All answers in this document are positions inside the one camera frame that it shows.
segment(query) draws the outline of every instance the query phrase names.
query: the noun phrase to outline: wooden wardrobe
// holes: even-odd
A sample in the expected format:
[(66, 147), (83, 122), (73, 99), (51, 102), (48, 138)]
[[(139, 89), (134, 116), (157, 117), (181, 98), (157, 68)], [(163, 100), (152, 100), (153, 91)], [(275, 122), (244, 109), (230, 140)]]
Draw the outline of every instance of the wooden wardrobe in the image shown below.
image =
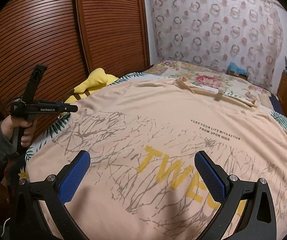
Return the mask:
[[(35, 99), (62, 101), (96, 68), (117, 77), (145, 70), (144, 0), (10, 0), (0, 12), (0, 110), (47, 65)], [(36, 136), (56, 120), (39, 116)]]

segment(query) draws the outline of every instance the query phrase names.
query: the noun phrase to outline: curtain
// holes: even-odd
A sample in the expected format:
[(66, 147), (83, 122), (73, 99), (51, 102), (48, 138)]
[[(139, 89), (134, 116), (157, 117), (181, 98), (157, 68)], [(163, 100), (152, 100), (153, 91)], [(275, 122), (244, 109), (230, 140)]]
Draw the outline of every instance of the curtain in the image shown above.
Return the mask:
[(232, 61), (271, 89), (283, 31), (270, 0), (151, 0), (157, 55), (212, 70)]

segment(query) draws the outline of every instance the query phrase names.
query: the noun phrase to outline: hand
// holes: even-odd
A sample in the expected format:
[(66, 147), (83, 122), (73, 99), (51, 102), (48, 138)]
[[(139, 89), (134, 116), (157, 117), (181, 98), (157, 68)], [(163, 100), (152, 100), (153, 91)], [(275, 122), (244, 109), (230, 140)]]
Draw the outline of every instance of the hand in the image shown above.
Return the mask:
[(24, 136), (21, 137), (21, 146), (28, 147), (36, 130), (36, 124), (36, 120), (34, 120), (33, 122), (29, 122), (24, 120), (23, 118), (9, 115), (6, 119), (2, 121), (1, 131), (3, 135), (8, 139), (8, 141), (10, 141), (14, 128), (19, 126), (26, 128), (24, 130)]

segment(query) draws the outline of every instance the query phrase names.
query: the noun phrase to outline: floral bedsheet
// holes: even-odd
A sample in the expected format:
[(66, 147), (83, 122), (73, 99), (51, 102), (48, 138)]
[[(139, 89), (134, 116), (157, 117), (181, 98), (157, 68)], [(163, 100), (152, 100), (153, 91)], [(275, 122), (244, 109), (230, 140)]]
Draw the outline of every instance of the floral bedsheet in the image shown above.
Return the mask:
[[(202, 71), (197, 71), (197, 73), (203, 72), (205, 71), (203, 68), (198, 67), (200, 70)], [(159, 74), (157, 76), (154, 75), (149, 75), (147, 73), (131, 73), (128, 75), (125, 75), (123, 77), (121, 77), (120, 79), (118, 79), (117, 81), (115, 81), (114, 83), (111, 83), (110, 85), (114, 85), (114, 84), (118, 84), (121, 82), (126, 82), (130, 79), (141, 79), (141, 78), (148, 78), (148, 79), (159, 79), (159, 78), (165, 78), (165, 77), (161, 77), (160, 74), (164, 73), (165, 71), (162, 72), (162, 70), (164, 69), (168, 69), (167, 67), (163, 67), (162, 64), (157, 64), (155, 65), (155, 67), (151, 68), (149, 71), (147, 72), (154, 72), (156, 74)], [(200, 78), (199, 75), (195, 75), (195, 78), (193, 80), (193, 84), (203, 87), (206, 90), (211, 90), (211, 91), (215, 91), (216, 90), (216, 86), (220, 84), (222, 84), (223, 82), (217, 82), (217, 76), (211, 76), (214, 77), (214, 79), (212, 78), (207, 78), (210, 81), (207, 84), (211, 84), (213, 85), (213, 87), (208, 87), (205, 86), (205, 82), (203, 81), (202, 78)], [(227, 95), (229, 96), (233, 96), (233, 97), (239, 97), (237, 95), (234, 95), (233, 93), (230, 92), (226, 92)], [(287, 117), (271, 110), (271, 109), (266, 109), (267, 112), (279, 123), (279, 125), (284, 128), (287, 131)], [(67, 123), (70, 119), (70, 113), (65, 114), (64, 116), (62, 116), (59, 120), (57, 120), (54, 124), (52, 124), (43, 134), (41, 134), (33, 143), (32, 145), (28, 148), (27, 152), (25, 155), (23, 155), (20, 162), (16, 165), (16, 167), (14, 168), (14, 171), (12, 172), (13, 175), (9, 175), (9, 177), (7, 178), (8, 184), (9, 185), (18, 185), (18, 181), (19, 179), (22, 178), (26, 178), (29, 179), (28, 174), (25, 171), (25, 164), (26, 162), (34, 155), (37, 154), (38, 151), (48, 142), (53, 140), (60, 132), (62, 132), (66, 127), (67, 127)]]
[(253, 85), (242, 78), (229, 76), (208, 68), (180, 61), (166, 60), (155, 64), (143, 73), (170, 78), (184, 76), (192, 83), (216, 89), (222, 88), (226, 94), (234, 94), (250, 101), (257, 100), (261, 105), (274, 110), (269, 99), (271, 95), (269, 91)]

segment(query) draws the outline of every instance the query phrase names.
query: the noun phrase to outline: peach t-shirt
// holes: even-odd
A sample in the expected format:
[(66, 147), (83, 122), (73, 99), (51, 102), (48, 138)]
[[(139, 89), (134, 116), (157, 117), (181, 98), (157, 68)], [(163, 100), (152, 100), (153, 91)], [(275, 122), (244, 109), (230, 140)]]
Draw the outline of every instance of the peach t-shirt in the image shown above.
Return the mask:
[(195, 240), (219, 207), (194, 167), (199, 150), (242, 180), (265, 178), (277, 238), (287, 233), (287, 132), (258, 103), (180, 78), (127, 81), (76, 104), (66, 129), (28, 161), (27, 171), (30, 181), (44, 180), (80, 150), (90, 153), (90, 169), (65, 204), (90, 239)]

